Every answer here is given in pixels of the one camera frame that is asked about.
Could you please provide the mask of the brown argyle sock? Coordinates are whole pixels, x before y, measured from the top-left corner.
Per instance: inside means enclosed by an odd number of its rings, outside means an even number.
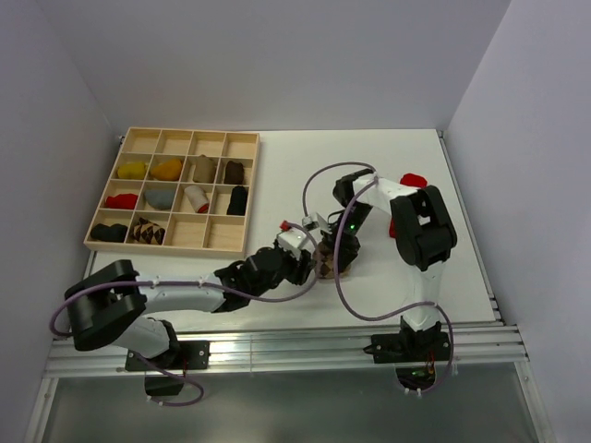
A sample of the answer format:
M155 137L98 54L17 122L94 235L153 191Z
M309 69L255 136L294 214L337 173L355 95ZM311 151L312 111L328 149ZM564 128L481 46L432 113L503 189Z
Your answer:
M334 279L334 254L333 251L320 243L315 250L315 259L320 263L320 279L322 280L333 280ZM348 259L348 263L340 270L339 276L346 277L350 272L353 261L356 259L351 254L345 256Z

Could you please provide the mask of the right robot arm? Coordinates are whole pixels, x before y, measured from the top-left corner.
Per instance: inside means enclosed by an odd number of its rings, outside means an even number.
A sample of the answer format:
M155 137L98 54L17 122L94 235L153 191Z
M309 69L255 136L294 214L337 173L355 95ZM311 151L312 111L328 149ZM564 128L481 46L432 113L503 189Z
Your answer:
M340 277L360 249L357 232L373 209L382 210L391 216L396 250L411 282L407 305L397 312L401 329L394 351L417 360L450 347L449 336L441 331L439 298L444 265L457 245L457 234L439 189L402 185L364 169L337 180L332 194L344 211L322 233L322 242L332 250L339 296L344 296Z

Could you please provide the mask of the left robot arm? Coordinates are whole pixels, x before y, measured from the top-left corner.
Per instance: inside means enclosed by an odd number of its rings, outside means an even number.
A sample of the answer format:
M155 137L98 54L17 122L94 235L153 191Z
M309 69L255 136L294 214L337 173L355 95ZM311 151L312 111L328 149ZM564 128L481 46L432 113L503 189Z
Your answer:
M66 291L69 335L80 352L113 345L129 350L143 365L168 369L186 355L172 324L154 314L235 312L263 300L284 281L307 292L317 268L309 251L293 253L278 245L196 281L140 281L130 260L117 260Z

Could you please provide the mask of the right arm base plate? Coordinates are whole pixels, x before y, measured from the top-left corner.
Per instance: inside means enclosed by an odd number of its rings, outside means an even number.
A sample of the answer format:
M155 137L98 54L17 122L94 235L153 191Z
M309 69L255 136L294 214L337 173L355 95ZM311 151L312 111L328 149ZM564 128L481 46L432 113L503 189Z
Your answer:
M375 364L426 363L448 361L452 346L445 332L414 332L403 330L393 334L375 334L363 349L371 355Z

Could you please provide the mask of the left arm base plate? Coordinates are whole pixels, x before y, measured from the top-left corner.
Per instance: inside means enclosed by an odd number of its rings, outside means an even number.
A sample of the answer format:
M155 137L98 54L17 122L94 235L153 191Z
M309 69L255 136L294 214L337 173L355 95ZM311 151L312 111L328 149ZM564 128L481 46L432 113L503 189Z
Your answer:
M127 372L164 370L204 370L208 367L210 343L208 341L180 341L176 348L163 355L148 359L145 363L136 355L128 354Z

